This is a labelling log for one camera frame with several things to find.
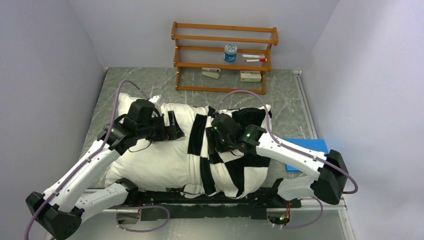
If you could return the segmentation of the white pillow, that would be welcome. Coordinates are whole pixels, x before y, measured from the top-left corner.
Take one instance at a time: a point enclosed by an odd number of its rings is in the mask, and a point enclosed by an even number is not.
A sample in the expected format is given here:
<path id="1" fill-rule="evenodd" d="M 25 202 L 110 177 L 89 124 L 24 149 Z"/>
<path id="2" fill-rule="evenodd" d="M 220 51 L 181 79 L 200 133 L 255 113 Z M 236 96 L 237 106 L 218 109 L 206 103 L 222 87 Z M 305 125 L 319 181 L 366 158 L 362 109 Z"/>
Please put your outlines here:
<path id="1" fill-rule="evenodd" d="M 170 124 L 173 111 L 184 136 L 177 140 L 149 143 L 141 139 L 108 168 L 104 185 L 126 178 L 147 191 L 164 192 L 167 188 L 201 185 L 200 157 L 188 153 L 189 139 L 197 115 L 207 116 L 208 107 L 179 103 L 163 103 L 160 107 L 164 123 Z"/>

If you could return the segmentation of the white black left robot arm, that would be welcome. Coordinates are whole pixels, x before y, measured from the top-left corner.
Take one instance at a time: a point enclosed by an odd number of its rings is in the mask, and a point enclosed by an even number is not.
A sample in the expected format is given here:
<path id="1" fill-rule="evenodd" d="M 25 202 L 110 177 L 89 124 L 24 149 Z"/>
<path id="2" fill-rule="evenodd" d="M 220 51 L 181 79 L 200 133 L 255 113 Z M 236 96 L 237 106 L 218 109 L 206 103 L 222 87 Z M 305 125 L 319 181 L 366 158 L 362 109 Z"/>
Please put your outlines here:
<path id="1" fill-rule="evenodd" d="M 132 102 L 126 114 L 112 114 L 87 153 L 60 180 L 44 192 L 28 195 L 25 202 L 32 214 L 31 222 L 39 223 L 54 239 L 65 240 L 103 210 L 134 207 L 139 189 L 126 178 L 93 195 L 83 194 L 94 178 L 139 140 L 164 142 L 183 136 L 173 110 L 165 111 L 154 98 Z"/>

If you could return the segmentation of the black white checkered pillowcase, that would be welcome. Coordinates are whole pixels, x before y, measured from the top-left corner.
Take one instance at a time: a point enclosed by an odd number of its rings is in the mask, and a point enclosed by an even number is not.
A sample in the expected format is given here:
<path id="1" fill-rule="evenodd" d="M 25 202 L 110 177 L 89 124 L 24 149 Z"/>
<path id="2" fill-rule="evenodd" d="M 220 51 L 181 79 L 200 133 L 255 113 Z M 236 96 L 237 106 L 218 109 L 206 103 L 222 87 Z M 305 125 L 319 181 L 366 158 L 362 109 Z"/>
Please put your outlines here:
<path id="1" fill-rule="evenodd" d="M 187 136 L 188 177 L 182 195 L 192 199 L 224 193 L 230 199 L 241 199 L 264 183 L 270 158 L 236 149 L 216 151 L 217 137 L 211 126 L 214 113 L 210 106 L 183 111 L 181 127 Z"/>

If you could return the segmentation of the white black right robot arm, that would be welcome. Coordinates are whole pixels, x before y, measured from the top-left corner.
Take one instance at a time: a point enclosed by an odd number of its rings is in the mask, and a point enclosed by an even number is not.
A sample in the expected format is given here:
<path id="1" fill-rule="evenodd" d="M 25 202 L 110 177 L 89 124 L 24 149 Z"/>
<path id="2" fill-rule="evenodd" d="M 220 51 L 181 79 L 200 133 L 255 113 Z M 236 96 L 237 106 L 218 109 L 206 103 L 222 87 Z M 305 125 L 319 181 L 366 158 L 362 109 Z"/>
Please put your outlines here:
<path id="1" fill-rule="evenodd" d="M 213 119 L 211 125 L 218 134 L 219 143 L 225 147 L 277 160 L 305 175 L 279 183 L 269 197 L 275 207 L 304 197 L 316 197 L 330 205 L 339 204 L 348 180 L 348 169 L 340 152 L 331 149 L 325 153 L 296 145 L 260 126 L 243 127 L 225 113 Z"/>

